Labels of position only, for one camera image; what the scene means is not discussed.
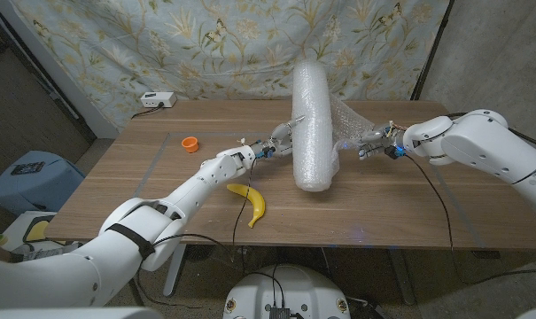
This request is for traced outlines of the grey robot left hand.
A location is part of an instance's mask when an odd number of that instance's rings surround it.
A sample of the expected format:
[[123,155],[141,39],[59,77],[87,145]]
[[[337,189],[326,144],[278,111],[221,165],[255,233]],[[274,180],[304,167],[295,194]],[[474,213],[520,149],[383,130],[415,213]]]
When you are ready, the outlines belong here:
[[255,157],[260,158],[281,158],[292,153],[292,129],[305,119],[305,115],[278,125],[266,141],[258,140],[250,144]]

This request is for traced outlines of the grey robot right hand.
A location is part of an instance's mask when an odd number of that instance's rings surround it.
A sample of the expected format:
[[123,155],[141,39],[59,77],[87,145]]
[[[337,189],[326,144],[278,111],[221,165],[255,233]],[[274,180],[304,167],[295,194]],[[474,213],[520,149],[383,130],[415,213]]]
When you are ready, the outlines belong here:
[[408,128],[395,124],[393,121],[375,127],[361,138],[359,158],[365,160],[371,156],[383,153],[396,160],[405,155],[403,137]]

